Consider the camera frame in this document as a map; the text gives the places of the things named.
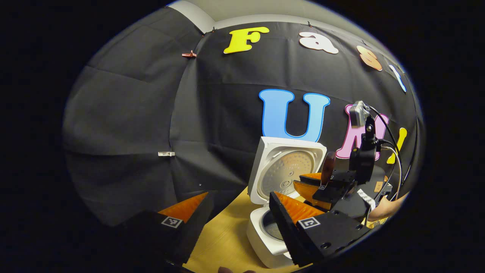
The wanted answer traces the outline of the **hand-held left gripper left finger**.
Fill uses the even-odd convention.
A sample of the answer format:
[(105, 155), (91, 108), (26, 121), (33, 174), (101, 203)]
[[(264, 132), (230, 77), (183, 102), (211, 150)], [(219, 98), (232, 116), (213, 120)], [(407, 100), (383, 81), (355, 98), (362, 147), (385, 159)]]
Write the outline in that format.
[(144, 210), (121, 224), (130, 245), (168, 262), (186, 263), (211, 215), (205, 191), (166, 209)]

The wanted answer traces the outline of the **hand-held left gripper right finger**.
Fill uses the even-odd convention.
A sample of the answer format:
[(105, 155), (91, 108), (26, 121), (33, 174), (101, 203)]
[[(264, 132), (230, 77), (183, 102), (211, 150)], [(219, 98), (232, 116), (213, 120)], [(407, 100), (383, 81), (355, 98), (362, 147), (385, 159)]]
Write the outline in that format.
[(275, 191), (270, 193), (269, 208), (299, 267), (334, 259), (371, 231), (341, 211), (323, 212)]

